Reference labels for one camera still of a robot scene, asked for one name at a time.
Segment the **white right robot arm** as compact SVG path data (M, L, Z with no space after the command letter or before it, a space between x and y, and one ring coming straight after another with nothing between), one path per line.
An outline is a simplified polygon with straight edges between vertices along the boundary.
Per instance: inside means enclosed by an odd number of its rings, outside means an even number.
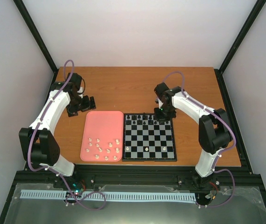
M198 141L202 151L195 166L196 173L192 175L192 184L197 189L203 188L229 143L236 142L226 111L203 105L179 86L170 89L165 83L160 83L154 92L158 103L154 109L157 120L169 121L176 117L176 110L180 110L198 124Z

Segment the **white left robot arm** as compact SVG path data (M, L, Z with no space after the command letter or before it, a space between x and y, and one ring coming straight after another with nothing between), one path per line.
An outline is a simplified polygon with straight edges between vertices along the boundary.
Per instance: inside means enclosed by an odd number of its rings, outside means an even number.
M75 165L61 155L54 133L63 111L73 117L96 108L94 97L84 94L82 82L83 78L77 73L69 73L66 81L54 82L36 120L19 131L23 157L30 169L52 170L56 175L63 175L64 182L71 188L80 184L81 177L74 172Z

